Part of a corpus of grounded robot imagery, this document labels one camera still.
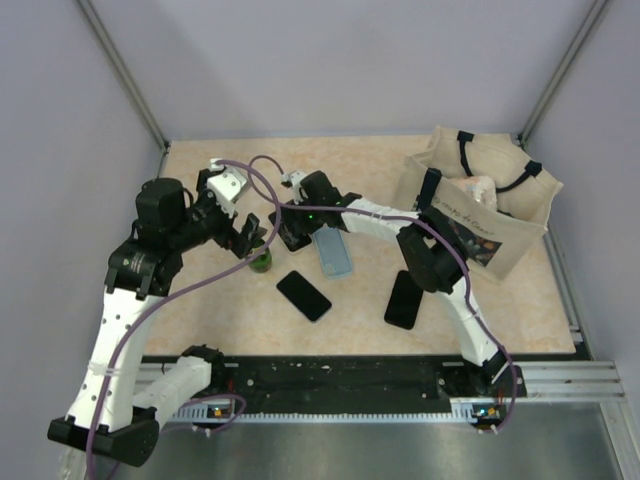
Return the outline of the bare black phone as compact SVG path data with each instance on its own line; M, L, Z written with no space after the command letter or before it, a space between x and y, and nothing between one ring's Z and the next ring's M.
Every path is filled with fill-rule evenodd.
M319 321L332 308L331 301L298 271L291 271L276 289L311 323Z

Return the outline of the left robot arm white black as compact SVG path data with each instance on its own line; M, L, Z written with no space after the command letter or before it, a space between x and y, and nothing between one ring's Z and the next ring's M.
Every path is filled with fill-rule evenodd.
M50 440L120 464L142 466L162 427L196 397L227 388L224 356L187 348L174 367L142 392L138 370L155 312L173 298L171 285L186 252L208 242L247 260L265 234L250 214L236 230L236 203L248 179L238 164L215 159L198 174L197 191L175 178L143 184L129 237L110 255L99 332L84 380L65 416L51 421Z

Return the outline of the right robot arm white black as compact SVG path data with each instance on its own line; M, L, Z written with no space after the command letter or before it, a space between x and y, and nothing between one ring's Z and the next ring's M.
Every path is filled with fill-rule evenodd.
M476 394L498 389L508 372L518 378L513 359L491 333L471 285L463 244L437 209L400 211L373 203L359 194L341 194L325 173L284 173L282 184L293 199L282 206L287 233L294 239L327 226L363 234L397 246L408 273L421 290L439 297L458 335L469 368L466 380Z

